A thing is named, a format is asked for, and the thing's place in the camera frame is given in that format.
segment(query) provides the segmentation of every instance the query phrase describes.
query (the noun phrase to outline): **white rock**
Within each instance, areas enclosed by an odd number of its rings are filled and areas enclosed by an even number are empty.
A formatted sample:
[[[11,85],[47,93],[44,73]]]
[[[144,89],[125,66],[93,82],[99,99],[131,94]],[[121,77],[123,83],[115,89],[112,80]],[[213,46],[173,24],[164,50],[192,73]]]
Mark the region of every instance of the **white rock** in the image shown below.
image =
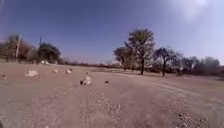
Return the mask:
[[[58,73],[58,70],[57,69],[54,69],[53,73],[57,74]]]
[[[29,70],[28,72],[25,73],[25,76],[27,76],[27,77],[35,77],[38,75],[39,75],[39,73],[37,70]]]
[[[84,85],[90,85],[92,83],[92,79],[90,76],[86,76],[85,79],[83,80]]]
[[[71,74],[72,73],[72,69],[67,69],[65,73],[66,74]]]

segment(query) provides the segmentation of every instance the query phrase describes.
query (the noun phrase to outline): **rock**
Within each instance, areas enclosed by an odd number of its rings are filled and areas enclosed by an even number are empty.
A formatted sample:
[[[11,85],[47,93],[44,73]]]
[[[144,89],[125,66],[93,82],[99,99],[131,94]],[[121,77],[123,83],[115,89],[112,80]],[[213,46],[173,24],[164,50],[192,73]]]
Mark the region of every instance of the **rock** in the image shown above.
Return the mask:
[[[109,81],[106,80],[104,83],[109,84]]]
[[[37,70],[29,70],[25,73],[25,76],[27,77],[37,77],[39,75]]]
[[[53,73],[57,74],[58,73],[58,70],[57,69],[54,69],[53,70]]]
[[[65,73],[66,74],[71,74],[72,73],[72,69],[71,68],[70,69],[67,69]]]
[[[86,76],[83,80],[80,81],[81,85],[90,85],[92,83],[92,79],[89,76]]]
[[[2,75],[2,79],[3,79],[4,81],[6,81],[6,80],[7,80],[7,76],[6,76],[6,75]]]
[[[0,128],[4,128],[1,120],[0,120]]]
[[[83,81],[82,80],[80,81],[80,85],[83,85]]]
[[[181,128],[187,128],[187,124],[182,124],[180,127]]]

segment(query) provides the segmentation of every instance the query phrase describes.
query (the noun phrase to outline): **tree canopy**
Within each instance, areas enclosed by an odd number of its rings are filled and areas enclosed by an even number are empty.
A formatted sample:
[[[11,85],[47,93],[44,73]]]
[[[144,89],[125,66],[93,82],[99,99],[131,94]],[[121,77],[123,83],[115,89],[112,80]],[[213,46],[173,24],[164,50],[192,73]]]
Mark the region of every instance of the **tree canopy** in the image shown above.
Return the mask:
[[[163,63],[163,76],[165,76],[166,65],[168,62],[172,62],[175,65],[178,63],[178,54],[171,48],[160,47],[154,52],[155,59],[161,59]]]
[[[128,41],[125,46],[132,50],[143,74],[145,62],[152,55],[155,45],[153,33],[148,29],[136,29],[129,33]]]
[[[48,61],[57,61],[61,55],[59,49],[49,43],[41,43],[38,49],[38,56]]]

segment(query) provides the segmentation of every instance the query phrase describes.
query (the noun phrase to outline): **small rock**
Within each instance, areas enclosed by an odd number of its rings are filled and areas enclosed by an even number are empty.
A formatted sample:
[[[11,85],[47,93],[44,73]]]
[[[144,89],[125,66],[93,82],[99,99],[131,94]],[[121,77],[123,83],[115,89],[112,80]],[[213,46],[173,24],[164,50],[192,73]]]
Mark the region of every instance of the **small rock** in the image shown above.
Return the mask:
[[[25,73],[25,76],[27,77],[37,77],[39,75],[37,70],[29,70]]]
[[[109,84],[109,81],[106,80],[104,83]]]
[[[83,81],[82,80],[80,81],[80,85],[83,85]]]
[[[4,128],[1,120],[0,120],[0,128]]]
[[[67,69],[65,73],[66,74],[71,74],[72,73],[72,69],[71,68],[70,69]]]
[[[7,80],[7,76],[6,75],[2,75],[2,79],[3,80]]]
[[[58,70],[57,69],[54,69],[53,70],[53,73],[57,74],[58,73]]]
[[[182,124],[180,127],[181,128],[187,128],[187,124]]]

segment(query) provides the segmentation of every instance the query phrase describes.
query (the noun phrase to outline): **tree trunk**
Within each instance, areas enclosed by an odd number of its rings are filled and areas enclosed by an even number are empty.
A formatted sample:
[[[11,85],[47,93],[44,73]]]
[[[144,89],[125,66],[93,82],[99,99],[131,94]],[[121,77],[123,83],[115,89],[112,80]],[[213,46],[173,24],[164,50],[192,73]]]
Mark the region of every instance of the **tree trunk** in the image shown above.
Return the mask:
[[[145,67],[145,60],[142,59],[142,60],[141,60],[141,75],[143,75],[144,67]]]
[[[166,62],[163,62],[163,77],[165,76]]]

